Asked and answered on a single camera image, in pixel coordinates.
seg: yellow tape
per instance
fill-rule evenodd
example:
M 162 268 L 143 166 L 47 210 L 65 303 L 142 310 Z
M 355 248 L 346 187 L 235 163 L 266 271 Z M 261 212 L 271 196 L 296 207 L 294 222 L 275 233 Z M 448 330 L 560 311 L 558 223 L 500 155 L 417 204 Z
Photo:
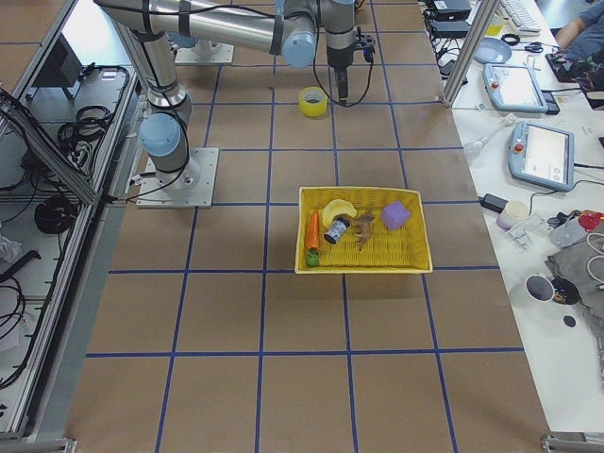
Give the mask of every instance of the yellow tape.
M 320 88 L 305 88 L 298 96 L 298 106 L 306 116 L 321 116 L 327 111 L 327 96 Z

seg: keyboard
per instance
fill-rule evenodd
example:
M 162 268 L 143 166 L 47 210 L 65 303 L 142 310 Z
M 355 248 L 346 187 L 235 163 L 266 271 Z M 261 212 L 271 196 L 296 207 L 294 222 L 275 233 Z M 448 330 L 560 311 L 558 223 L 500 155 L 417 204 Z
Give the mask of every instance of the keyboard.
M 518 36 L 538 36 L 541 27 L 529 14 L 522 0 L 501 0 L 499 15 L 508 18 L 508 25 Z

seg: paper cup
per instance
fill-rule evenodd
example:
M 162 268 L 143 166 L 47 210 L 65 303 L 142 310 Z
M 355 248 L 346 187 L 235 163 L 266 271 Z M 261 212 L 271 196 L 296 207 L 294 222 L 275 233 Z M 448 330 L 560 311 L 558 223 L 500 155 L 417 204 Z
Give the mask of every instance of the paper cup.
M 497 225 L 506 231 L 529 217 L 529 208 L 519 201 L 509 201 L 497 217 Z

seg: wicker basket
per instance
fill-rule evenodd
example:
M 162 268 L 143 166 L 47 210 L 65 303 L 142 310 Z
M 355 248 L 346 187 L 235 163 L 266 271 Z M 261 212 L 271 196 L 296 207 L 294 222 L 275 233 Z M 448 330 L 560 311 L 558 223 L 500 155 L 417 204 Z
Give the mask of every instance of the wicker basket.
M 360 248 L 350 228 L 332 245 L 321 239 L 320 265 L 309 267 L 305 261 L 304 236 L 313 210 L 324 208 L 335 198 L 349 201 L 359 215 L 370 211 L 373 236 Z M 390 231 L 381 222 L 381 210 L 400 201 L 411 213 L 401 228 Z M 421 274 L 432 272 L 432 258 L 426 234 L 422 200 L 419 192 L 380 187 L 301 187 L 300 218 L 295 250 L 297 274 Z M 325 229 L 321 226 L 321 237 Z

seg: white table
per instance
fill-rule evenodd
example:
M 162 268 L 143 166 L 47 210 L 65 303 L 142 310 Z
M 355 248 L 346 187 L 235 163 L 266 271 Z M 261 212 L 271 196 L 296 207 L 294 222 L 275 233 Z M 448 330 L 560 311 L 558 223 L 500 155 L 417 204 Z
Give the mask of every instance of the white table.
M 555 43 L 532 0 L 523 0 L 533 17 L 543 23 L 544 32 L 538 38 L 523 41 Z M 543 90 L 558 90 L 572 87 L 556 81 L 547 62 L 545 53 L 531 57 L 535 59 L 538 81 Z M 513 51 L 510 64 L 527 61 L 524 51 Z M 460 133 L 461 142 L 475 141 L 497 128 L 507 114 L 493 109 L 481 78 L 482 65 L 473 61 L 467 74 L 469 83 L 461 89 L 453 107 L 453 116 Z M 556 116 L 516 114 L 520 120 L 546 126 L 554 126 L 575 134 L 575 161 L 593 165 L 604 165 L 604 148 L 597 138 L 604 136 L 604 111 L 593 111 L 581 92 L 557 94 L 561 113 Z M 535 192 L 547 192 L 528 183 L 512 179 L 507 166 L 507 143 L 512 128 L 500 129 L 483 149 L 480 156 L 470 165 L 478 194 L 492 193 L 508 200 L 529 204 Z M 604 183 L 602 170 L 575 171 L 575 180 L 590 179 Z M 533 212 L 544 218 L 558 211 L 591 209 L 604 211 L 604 186 L 579 184 L 571 193 L 556 193 L 535 196 Z M 525 250 L 515 243 L 496 223 L 496 214 L 485 210 L 485 221 L 495 248 L 501 272 L 510 291 L 531 274 L 550 276 L 545 259 L 559 249 L 551 243 L 544 232 L 531 231 L 532 245 Z M 604 431 L 604 385 L 600 379 L 596 339 L 586 326 L 579 311 L 573 307 L 547 304 L 521 306 L 511 295 L 511 302 L 520 335 L 527 353 L 530 368 L 541 398 L 545 417 L 553 431 L 603 432 Z M 562 321 L 565 314 L 577 320 L 575 327 Z

